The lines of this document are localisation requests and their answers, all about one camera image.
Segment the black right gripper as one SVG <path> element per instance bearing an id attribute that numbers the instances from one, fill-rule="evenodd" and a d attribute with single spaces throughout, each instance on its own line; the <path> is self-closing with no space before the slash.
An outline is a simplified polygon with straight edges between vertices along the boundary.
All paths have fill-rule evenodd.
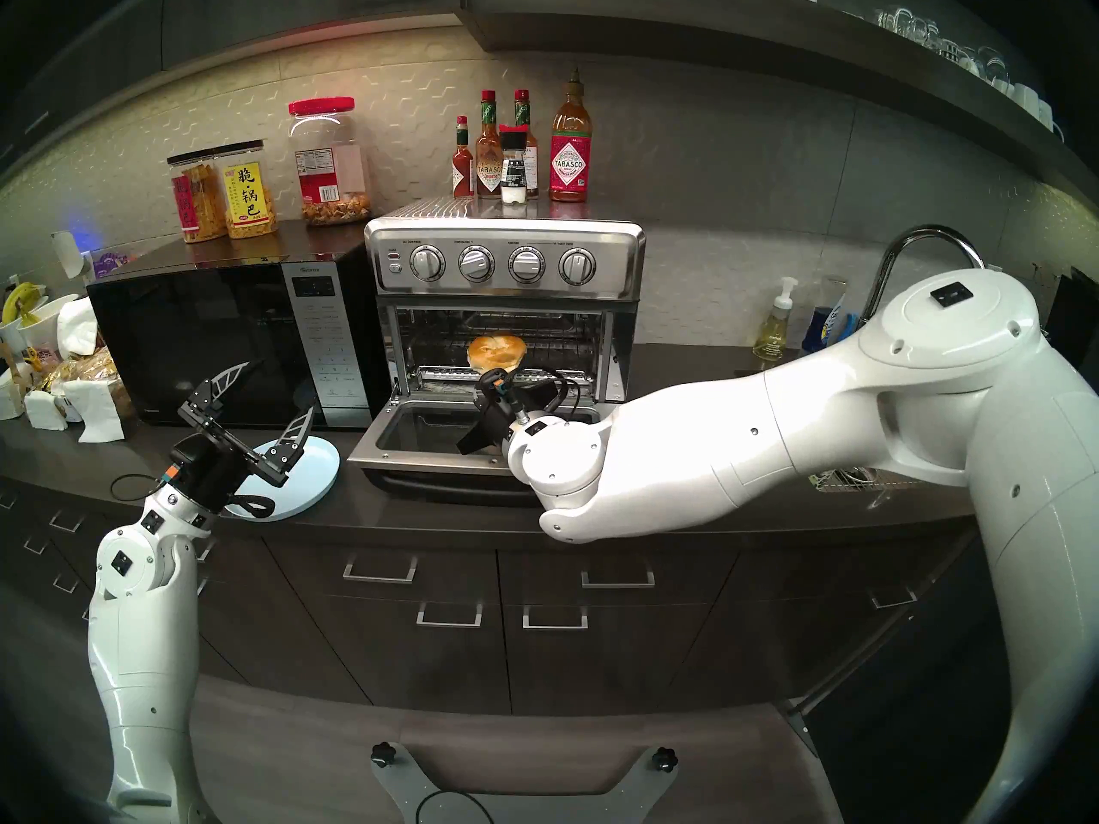
<path id="1" fill-rule="evenodd" d="M 517 388 L 508 382 L 508 370 L 497 367 L 479 374 L 475 407 L 479 416 L 475 425 L 458 441 L 462 455 L 501 446 L 510 435 L 520 411 L 525 411 Z"/>

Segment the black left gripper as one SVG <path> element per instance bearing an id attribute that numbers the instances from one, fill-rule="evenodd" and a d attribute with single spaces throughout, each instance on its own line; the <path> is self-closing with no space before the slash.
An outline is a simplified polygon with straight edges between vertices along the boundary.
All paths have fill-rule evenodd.
<path id="1" fill-rule="evenodd" d="M 308 408 L 273 445 L 255 453 L 218 424 L 227 397 L 249 377 L 249 361 L 227 367 L 192 388 L 178 409 L 179 417 L 195 431 L 173 445 L 166 485 L 214 515 L 231 504 L 248 515 L 267 515 L 268 497 L 241 495 L 238 488 L 251 476 L 276 488 L 285 486 L 304 457 L 317 414 L 317 408 Z"/>

